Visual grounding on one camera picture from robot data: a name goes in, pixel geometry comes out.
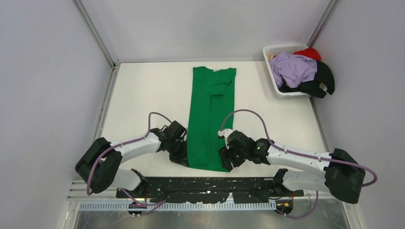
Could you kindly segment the green t shirt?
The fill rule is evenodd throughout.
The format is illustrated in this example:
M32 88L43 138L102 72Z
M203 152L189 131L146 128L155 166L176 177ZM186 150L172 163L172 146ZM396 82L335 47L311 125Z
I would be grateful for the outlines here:
M187 133L189 167L226 172L218 153L225 146L218 137L223 126L231 129L234 111L235 68L212 70L193 68L192 96Z

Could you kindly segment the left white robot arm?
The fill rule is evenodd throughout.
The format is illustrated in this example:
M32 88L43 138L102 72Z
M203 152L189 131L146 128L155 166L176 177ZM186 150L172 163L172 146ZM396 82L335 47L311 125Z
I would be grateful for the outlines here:
M86 182L90 193L98 194L112 187L142 197L147 190L145 178L137 170L121 169L120 165L138 156L166 151L171 162L187 167L186 133L185 127L173 121L133 140L110 142L100 137L77 162L75 171Z

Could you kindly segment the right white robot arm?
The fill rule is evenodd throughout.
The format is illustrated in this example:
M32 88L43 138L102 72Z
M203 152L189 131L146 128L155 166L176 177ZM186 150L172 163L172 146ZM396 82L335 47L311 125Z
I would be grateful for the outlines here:
M273 178L273 191L284 196L290 191L311 190L330 193L336 199L357 204L365 168L346 151L311 152L268 141L254 140L238 130L218 131L225 146L218 153L222 166L231 171L245 161L280 166Z

